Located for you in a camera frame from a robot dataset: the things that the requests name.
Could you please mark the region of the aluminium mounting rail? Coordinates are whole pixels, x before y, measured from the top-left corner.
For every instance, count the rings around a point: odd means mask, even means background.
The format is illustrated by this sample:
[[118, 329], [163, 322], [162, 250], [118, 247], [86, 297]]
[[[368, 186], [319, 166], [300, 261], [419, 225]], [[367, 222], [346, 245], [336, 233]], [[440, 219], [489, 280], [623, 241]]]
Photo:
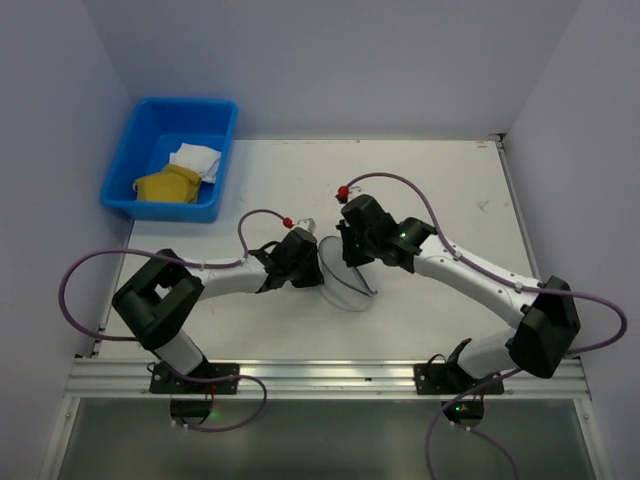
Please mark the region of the aluminium mounting rail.
[[[443, 394], [420, 395], [412, 361], [266, 361], [239, 362], [242, 378], [237, 399], [259, 399], [261, 380], [274, 400], [444, 400]], [[63, 393], [66, 398], [147, 398], [160, 379], [149, 360], [91, 358], [74, 362]], [[582, 364], [563, 362], [551, 379], [528, 373], [503, 381], [497, 400], [576, 400], [590, 396]]]

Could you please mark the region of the white cloth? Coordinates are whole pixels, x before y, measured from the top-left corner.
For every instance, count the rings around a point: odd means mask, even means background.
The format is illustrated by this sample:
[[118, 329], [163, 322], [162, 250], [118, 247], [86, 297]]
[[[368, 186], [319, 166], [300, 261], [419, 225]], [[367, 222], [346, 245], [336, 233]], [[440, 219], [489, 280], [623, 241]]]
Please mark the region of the white cloth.
[[211, 147], [182, 143], [176, 152], [169, 154], [169, 163], [197, 173], [202, 182], [213, 184], [221, 157], [222, 153]]

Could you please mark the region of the blue plastic bin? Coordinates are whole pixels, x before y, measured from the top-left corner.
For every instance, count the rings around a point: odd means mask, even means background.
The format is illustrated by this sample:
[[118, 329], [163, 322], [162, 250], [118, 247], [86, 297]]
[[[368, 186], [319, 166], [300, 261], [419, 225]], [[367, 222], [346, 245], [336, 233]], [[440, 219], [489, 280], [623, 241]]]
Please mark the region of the blue plastic bin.
[[[104, 180], [102, 204], [133, 220], [212, 223], [219, 214], [238, 108], [230, 100], [155, 97], [133, 109]], [[157, 203], [137, 199], [134, 181], [161, 171], [183, 144], [209, 147], [221, 154], [214, 181], [200, 187], [193, 203]]]

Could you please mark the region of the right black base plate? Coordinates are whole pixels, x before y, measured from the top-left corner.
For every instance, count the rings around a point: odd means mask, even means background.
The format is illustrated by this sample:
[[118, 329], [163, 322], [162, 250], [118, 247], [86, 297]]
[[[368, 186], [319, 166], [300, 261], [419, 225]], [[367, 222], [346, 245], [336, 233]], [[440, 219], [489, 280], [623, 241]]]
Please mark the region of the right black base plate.
[[478, 394], [502, 395], [505, 392], [503, 381], [497, 380], [497, 373], [474, 379], [453, 363], [438, 363], [438, 358], [444, 356], [436, 354], [427, 362], [413, 365], [413, 381], [418, 395], [458, 395], [478, 387]]

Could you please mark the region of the white mesh laundry bag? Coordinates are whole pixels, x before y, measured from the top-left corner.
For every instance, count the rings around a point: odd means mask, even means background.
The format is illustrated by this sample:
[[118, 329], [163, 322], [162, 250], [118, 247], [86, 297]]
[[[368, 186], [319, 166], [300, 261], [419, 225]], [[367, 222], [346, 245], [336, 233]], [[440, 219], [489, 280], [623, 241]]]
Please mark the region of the white mesh laundry bag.
[[318, 260], [324, 284], [320, 293], [336, 308], [366, 311], [378, 294], [370, 278], [359, 267], [349, 267], [342, 258], [343, 244], [337, 236], [326, 236], [318, 245]]

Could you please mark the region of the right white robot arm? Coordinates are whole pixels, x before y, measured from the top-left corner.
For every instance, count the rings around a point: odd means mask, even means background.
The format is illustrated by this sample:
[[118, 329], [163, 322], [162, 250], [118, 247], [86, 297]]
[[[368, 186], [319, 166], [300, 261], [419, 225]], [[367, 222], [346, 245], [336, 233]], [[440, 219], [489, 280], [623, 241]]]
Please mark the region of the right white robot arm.
[[436, 280], [506, 323], [496, 334], [463, 340], [444, 363], [427, 369], [430, 381], [460, 392], [503, 370], [553, 376], [581, 328], [567, 282], [552, 276], [540, 283], [465, 250], [446, 248], [434, 226], [414, 217], [396, 222], [368, 194], [338, 200], [342, 218], [337, 229], [348, 266], [379, 260]]

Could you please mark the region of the yellow bra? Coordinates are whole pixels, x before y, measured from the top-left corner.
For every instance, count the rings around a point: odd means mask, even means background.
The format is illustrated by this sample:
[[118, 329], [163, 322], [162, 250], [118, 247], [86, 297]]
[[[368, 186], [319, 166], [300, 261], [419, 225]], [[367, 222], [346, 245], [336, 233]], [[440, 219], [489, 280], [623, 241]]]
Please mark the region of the yellow bra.
[[168, 164], [160, 172], [136, 179], [133, 190], [137, 200], [156, 203], [194, 203], [201, 177], [179, 165]]

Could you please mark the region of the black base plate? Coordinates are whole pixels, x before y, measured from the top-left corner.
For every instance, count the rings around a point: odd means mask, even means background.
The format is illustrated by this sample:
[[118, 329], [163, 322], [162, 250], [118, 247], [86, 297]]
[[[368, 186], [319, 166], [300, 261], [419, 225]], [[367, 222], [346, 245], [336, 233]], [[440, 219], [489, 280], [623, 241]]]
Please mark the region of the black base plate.
[[502, 395], [505, 392], [503, 381], [497, 380], [497, 373], [474, 379], [453, 363], [438, 363], [438, 358], [444, 356], [436, 354], [427, 362], [413, 365], [413, 381], [418, 395], [458, 395], [478, 387], [478, 394]]
[[177, 375], [165, 362], [149, 365], [149, 392], [166, 395], [235, 395], [237, 363], [202, 362], [193, 371]]

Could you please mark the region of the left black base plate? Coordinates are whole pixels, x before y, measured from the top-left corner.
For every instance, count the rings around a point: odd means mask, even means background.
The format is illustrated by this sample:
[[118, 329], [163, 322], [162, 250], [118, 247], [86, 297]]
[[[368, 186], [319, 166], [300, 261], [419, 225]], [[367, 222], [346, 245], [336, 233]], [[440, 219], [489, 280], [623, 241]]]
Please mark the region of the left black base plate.
[[235, 395], [237, 363], [202, 362], [193, 371], [177, 375], [165, 362], [149, 365], [149, 392], [166, 395]]

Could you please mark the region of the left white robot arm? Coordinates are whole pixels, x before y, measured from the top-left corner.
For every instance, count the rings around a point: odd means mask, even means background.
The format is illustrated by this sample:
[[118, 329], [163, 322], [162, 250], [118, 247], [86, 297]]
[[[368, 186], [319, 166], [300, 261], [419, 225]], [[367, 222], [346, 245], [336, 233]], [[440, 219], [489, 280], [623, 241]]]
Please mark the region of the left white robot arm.
[[183, 329], [194, 306], [224, 295], [266, 293], [287, 283], [302, 289], [324, 283], [318, 241], [301, 227], [251, 250], [230, 268], [188, 268], [173, 250], [162, 250], [114, 294], [112, 307], [138, 343], [171, 372], [211, 378], [213, 368]]

